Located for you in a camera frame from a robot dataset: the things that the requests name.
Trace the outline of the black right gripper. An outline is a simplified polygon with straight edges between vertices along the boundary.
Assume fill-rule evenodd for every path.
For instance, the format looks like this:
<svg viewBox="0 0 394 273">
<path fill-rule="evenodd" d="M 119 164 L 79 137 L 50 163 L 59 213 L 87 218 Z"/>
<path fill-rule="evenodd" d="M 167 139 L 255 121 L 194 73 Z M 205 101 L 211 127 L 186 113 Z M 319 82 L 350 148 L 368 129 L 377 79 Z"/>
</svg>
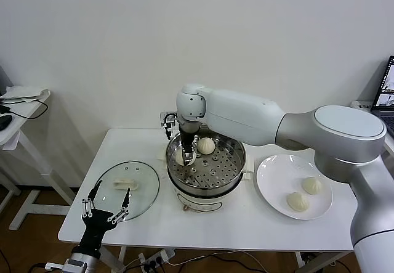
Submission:
<svg viewBox="0 0 394 273">
<path fill-rule="evenodd" d="M 185 121 L 179 123 L 180 140 L 182 145 L 182 162 L 184 166 L 190 166 L 195 162 L 195 150 L 192 143 L 199 131 L 198 121 Z"/>
</svg>

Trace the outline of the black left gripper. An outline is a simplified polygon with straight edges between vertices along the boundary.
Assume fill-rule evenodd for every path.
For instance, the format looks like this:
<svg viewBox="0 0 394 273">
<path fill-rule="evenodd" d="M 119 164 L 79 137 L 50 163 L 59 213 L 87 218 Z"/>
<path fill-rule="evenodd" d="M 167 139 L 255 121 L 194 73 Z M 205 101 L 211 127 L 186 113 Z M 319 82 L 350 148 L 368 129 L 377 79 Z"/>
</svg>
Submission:
<svg viewBox="0 0 394 273">
<path fill-rule="evenodd" d="M 121 208 L 116 214 L 95 209 L 94 199 L 101 183 L 102 180 L 99 180 L 90 190 L 87 198 L 82 199 L 82 220 L 86 229 L 79 246 L 92 251 L 98 250 L 101 247 L 105 233 L 114 229 L 115 224 L 125 220 L 129 214 L 130 188 L 127 189 Z"/>
</svg>

